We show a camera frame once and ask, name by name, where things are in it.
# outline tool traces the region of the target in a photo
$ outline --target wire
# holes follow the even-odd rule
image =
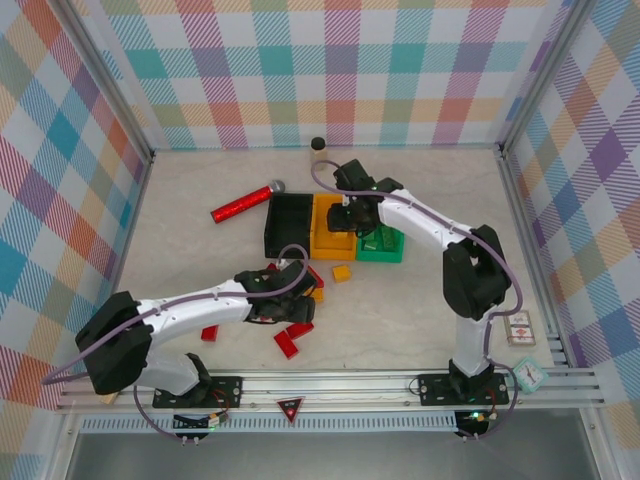
[[[490,388],[487,388],[487,392],[491,395],[491,413],[496,413],[496,393]]]
[[[302,246],[300,246],[298,244],[291,244],[291,245],[287,245],[286,247],[284,247],[280,251],[280,255],[278,256],[278,261],[280,261],[280,259],[284,256],[284,254],[287,251],[291,250],[291,249],[299,250],[302,253],[303,267],[302,267],[302,271],[300,272],[300,274],[289,285],[285,285],[284,287],[279,288],[277,290],[273,290],[273,291],[270,291],[270,292],[261,292],[261,293],[220,292],[217,295],[214,295],[212,293],[211,294],[206,293],[206,294],[189,295],[187,297],[183,297],[183,298],[180,298],[180,299],[173,300],[171,302],[167,302],[162,306],[161,309],[162,310],[167,310],[167,309],[169,309],[171,307],[174,307],[176,305],[180,305],[180,304],[183,304],[183,303],[194,302],[194,301],[197,301],[197,300],[211,299],[211,298],[213,298],[214,301],[216,301],[220,297],[268,298],[268,297],[275,297],[275,296],[280,295],[282,293],[286,293],[286,292],[288,292],[289,290],[294,288],[298,283],[300,283],[302,281],[304,276],[307,274],[307,270],[309,269],[309,255],[307,254],[307,251]],[[120,332],[126,330],[127,328],[132,327],[137,322],[139,322],[141,320],[144,320],[145,318],[147,318],[147,317],[149,317],[151,315],[155,315],[156,313],[160,313],[160,310],[158,310],[157,308],[153,308],[153,309],[151,309],[151,310],[149,310],[147,312],[144,312],[144,313],[142,313],[140,315],[136,315],[135,317],[133,317],[133,318],[127,320],[126,322],[122,323],[121,325],[119,325],[118,327],[114,328],[109,333],[107,333],[106,335],[101,337],[97,342],[95,342],[94,344],[92,344],[91,346],[89,346],[88,348],[83,350],[76,358],[74,358],[70,362],[66,363],[65,365],[55,369],[53,372],[51,372],[48,375],[46,375],[41,380],[40,383],[42,385],[53,385],[53,384],[60,383],[60,382],[73,381],[73,380],[77,380],[77,379],[82,378],[82,377],[86,377],[88,375],[87,372],[83,372],[83,373],[80,373],[80,374],[74,374],[74,375],[65,375],[65,376],[59,376],[59,375],[64,373],[66,370],[68,370],[72,366],[74,366],[76,363],[84,360],[87,356],[89,356],[91,353],[95,352],[98,348],[100,348],[106,342],[108,342],[113,337],[118,335]],[[167,438],[170,438],[171,440],[181,441],[181,443],[183,445],[185,445],[186,443],[194,443],[196,445],[199,444],[198,440],[188,439],[187,437],[184,437],[184,436],[182,437],[182,439],[180,439],[177,436],[175,436],[175,434],[170,433],[170,432],[160,428],[153,421],[153,419],[147,414],[147,412],[145,412],[144,409],[142,408],[142,405],[140,404],[140,399],[138,398],[138,386],[135,385],[135,384],[133,385],[133,400],[134,400],[134,402],[136,404],[136,408],[138,409],[138,412],[140,413],[142,418],[144,418],[145,421],[149,424],[149,426],[151,428],[153,428],[156,432],[160,433],[161,435],[164,435]]]
[[[455,225],[451,225],[449,222],[441,218],[439,215],[428,210],[420,203],[414,203],[411,200],[401,197],[399,195],[394,195],[393,193],[387,193],[387,192],[379,192],[377,190],[355,190],[355,191],[340,190],[338,188],[334,188],[330,185],[327,185],[326,183],[322,182],[322,180],[318,178],[318,175],[316,173],[317,166],[322,163],[331,165],[335,168],[340,168],[340,165],[337,164],[336,162],[332,162],[331,160],[316,160],[311,165],[311,176],[313,177],[313,180],[325,190],[333,193],[338,193],[340,195],[346,195],[349,197],[374,196],[374,197],[390,198],[392,200],[404,203],[405,205],[409,205],[412,208],[415,208],[420,213],[423,213],[424,215],[429,217],[431,220],[439,223],[440,225],[445,227],[447,230],[451,230],[452,232],[457,233],[458,235],[462,235],[463,237],[468,238],[469,240],[471,240],[472,242],[476,243],[477,245],[482,247],[484,250],[486,250],[487,253],[489,253],[489,255],[491,255],[491,257],[493,257],[493,259],[498,263],[498,265],[500,265],[500,267],[505,271],[505,273],[509,277],[509,280],[511,280],[511,283],[513,284],[513,288],[516,291],[516,306],[513,307],[511,310],[505,310],[502,312],[492,312],[489,314],[489,319],[492,319],[498,316],[513,315],[514,313],[517,313],[522,309],[522,303],[523,303],[522,288],[520,287],[520,283],[518,282],[518,279],[516,278],[515,273],[513,273],[513,270],[511,270],[509,265],[507,265],[507,262],[504,260],[504,258],[498,255],[498,252],[496,252],[484,240],[477,237],[473,233],[466,232],[461,228],[456,227]]]
[[[220,395],[222,395],[224,397],[224,410],[222,411],[222,413],[227,413],[229,411],[229,397],[227,397],[227,394],[224,393],[222,390],[213,390],[211,392],[211,394],[216,397],[216,400],[218,401],[218,405],[220,405],[220,397],[218,397],[218,395],[216,395],[216,392],[219,393]]]
[[[448,230],[451,230],[452,232],[457,233],[458,235],[462,235],[463,237],[471,240],[475,244],[477,244],[480,247],[482,247],[487,253],[489,253],[489,255],[491,255],[491,257],[498,263],[498,265],[500,265],[500,267],[504,270],[504,272],[509,277],[509,280],[511,280],[513,288],[516,291],[516,304],[510,310],[494,311],[494,312],[491,312],[489,314],[489,318],[488,318],[489,321],[487,322],[487,328],[485,329],[484,342],[483,342],[483,354],[484,354],[485,359],[487,359],[487,361],[489,363],[491,363],[494,367],[502,368],[504,370],[507,370],[509,372],[509,375],[511,375],[511,378],[513,379],[513,397],[511,399],[511,404],[509,405],[509,408],[508,408],[507,412],[504,415],[502,415],[502,419],[500,420],[500,422],[498,422],[498,424],[495,427],[493,427],[491,430],[489,430],[488,432],[486,432],[486,433],[484,433],[482,435],[482,438],[490,436],[490,435],[494,435],[495,432],[497,432],[501,428],[503,428],[506,420],[511,417],[511,415],[513,413],[513,410],[515,409],[516,402],[518,401],[518,381],[516,380],[516,376],[515,376],[515,373],[513,372],[513,369],[511,367],[507,366],[507,365],[504,365],[502,363],[496,362],[496,361],[494,361],[493,359],[491,359],[489,357],[489,342],[490,342],[490,339],[491,339],[491,327],[492,327],[493,319],[495,319],[496,317],[499,317],[499,316],[506,317],[506,316],[509,316],[509,315],[513,315],[514,313],[517,313],[522,309],[522,304],[523,304],[523,301],[524,301],[524,297],[522,295],[522,287],[520,286],[520,283],[518,282],[518,279],[516,278],[515,273],[513,272],[513,270],[511,270],[509,265],[507,265],[507,262],[504,260],[504,258],[502,258],[502,256],[500,256],[498,254],[498,252],[496,252],[484,240],[482,240],[481,238],[477,237],[476,235],[474,235],[471,232],[466,232],[466,231],[462,230],[461,228],[456,227],[455,225],[451,225],[449,222],[447,222],[446,220],[441,218],[439,215],[437,215],[437,214],[433,213],[432,211],[428,210],[427,208],[422,206],[420,203],[414,203],[409,199],[406,199],[406,198],[401,197],[399,195],[394,195],[393,193],[379,192],[379,191],[376,191],[376,190],[356,190],[356,191],[340,190],[338,188],[334,188],[334,187],[332,187],[330,185],[327,185],[326,183],[322,182],[322,180],[320,180],[318,178],[318,175],[316,173],[316,169],[317,169],[318,165],[323,164],[323,163],[327,164],[327,165],[331,165],[331,166],[333,166],[335,168],[340,168],[340,165],[337,164],[336,162],[332,162],[331,160],[316,160],[315,162],[313,162],[313,164],[311,164],[311,177],[313,177],[314,182],[316,182],[318,185],[320,185],[325,190],[327,190],[329,192],[332,192],[332,193],[338,193],[340,195],[346,195],[348,197],[357,197],[357,196],[360,195],[360,196],[375,196],[375,197],[390,198],[390,199],[398,201],[400,203],[404,203],[405,205],[409,205],[410,207],[415,208],[419,212],[421,212],[424,215],[426,215],[427,217],[429,217],[431,220],[439,223],[444,228],[446,228]],[[460,432],[463,435],[468,436],[468,437],[470,437],[472,439],[475,439],[475,440],[478,440],[480,438],[480,436],[473,436],[470,433],[465,432],[463,430],[460,430]]]
[[[120,332],[126,330],[127,328],[132,327],[136,323],[144,320],[147,317],[150,317],[151,315],[155,315],[156,313],[160,313],[161,310],[168,310],[169,308],[175,307],[176,305],[181,305],[183,303],[189,303],[189,302],[195,302],[195,301],[198,301],[198,300],[213,299],[214,301],[217,301],[218,298],[224,298],[224,297],[269,298],[269,297],[275,297],[275,296],[280,295],[282,293],[288,292],[289,290],[291,290],[293,287],[295,287],[298,283],[300,283],[302,281],[304,276],[307,274],[307,270],[309,269],[309,254],[307,253],[307,251],[302,246],[298,245],[297,243],[293,243],[291,245],[287,245],[286,247],[284,247],[280,251],[280,255],[278,256],[278,261],[280,261],[282,259],[282,257],[284,256],[284,254],[287,253],[291,249],[299,250],[300,253],[302,253],[303,267],[302,267],[302,270],[300,271],[300,273],[298,274],[298,276],[295,278],[295,280],[293,282],[291,282],[290,284],[285,285],[282,288],[278,288],[277,290],[272,290],[270,292],[260,292],[260,293],[219,292],[219,293],[216,293],[216,294],[214,294],[214,293],[200,293],[200,294],[189,295],[189,296],[186,296],[186,297],[178,298],[176,300],[172,300],[171,302],[164,303],[160,307],[160,309],[152,308],[151,310],[148,310],[148,311],[146,311],[144,313],[141,313],[140,315],[136,315],[135,317],[130,318],[126,322],[118,325],[116,328],[111,330],[109,333],[107,333],[106,335],[101,337],[97,342],[95,342],[94,344],[90,345],[89,347],[87,347],[82,352],[80,352],[80,354],[77,357],[75,357],[73,360],[69,361],[68,363],[62,365],[59,368],[56,368],[51,373],[47,374],[40,381],[40,383],[42,385],[54,385],[56,383],[70,382],[70,381],[73,381],[73,380],[77,380],[78,378],[87,376],[86,372],[83,373],[83,374],[76,374],[76,375],[66,375],[66,376],[59,376],[59,375],[61,375],[65,371],[69,370],[76,363],[78,363],[78,362],[84,360],[85,358],[87,358],[89,355],[91,355],[93,352],[95,352],[98,348],[100,348],[102,345],[107,343],[113,337],[118,335]]]
[[[420,393],[416,392],[415,390],[413,390],[413,389],[411,388],[411,385],[413,385],[413,382],[415,382],[416,380],[418,380],[418,378],[417,378],[417,377],[414,377],[414,379],[413,379],[413,380],[411,380],[411,381],[409,382],[409,386],[408,386],[407,388],[409,389],[409,391],[410,391],[412,394],[417,395],[417,396],[420,396]]]

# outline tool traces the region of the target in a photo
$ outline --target red cylinder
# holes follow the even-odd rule
[[[227,203],[225,206],[215,209],[211,212],[211,216],[213,217],[213,221],[216,223],[220,223],[227,218],[231,218],[235,215],[238,215],[245,210],[258,205],[266,200],[271,198],[272,190],[271,187],[266,186],[262,187],[255,192],[251,192],[244,197],[241,197],[237,200],[234,200],[231,203]]]

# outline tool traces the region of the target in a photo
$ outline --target orange block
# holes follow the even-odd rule
[[[351,278],[351,270],[346,265],[338,265],[333,267],[333,279],[336,283],[346,282]]]
[[[309,290],[304,292],[304,294],[309,295]],[[313,298],[316,303],[324,302],[324,292],[322,291],[322,288],[316,288],[313,292],[311,292],[311,298]]]

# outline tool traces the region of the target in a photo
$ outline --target alarm clock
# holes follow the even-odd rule
[[[525,393],[533,393],[547,381],[549,375],[531,357],[525,357],[513,369],[518,385]]]

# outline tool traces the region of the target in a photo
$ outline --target orange bin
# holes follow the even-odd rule
[[[333,233],[327,227],[327,213],[334,203],[342,203],[342,195],[334,193],[316,193],[313,196],[311,214],[311,258],[314,260],[356,259],[356,234]]]

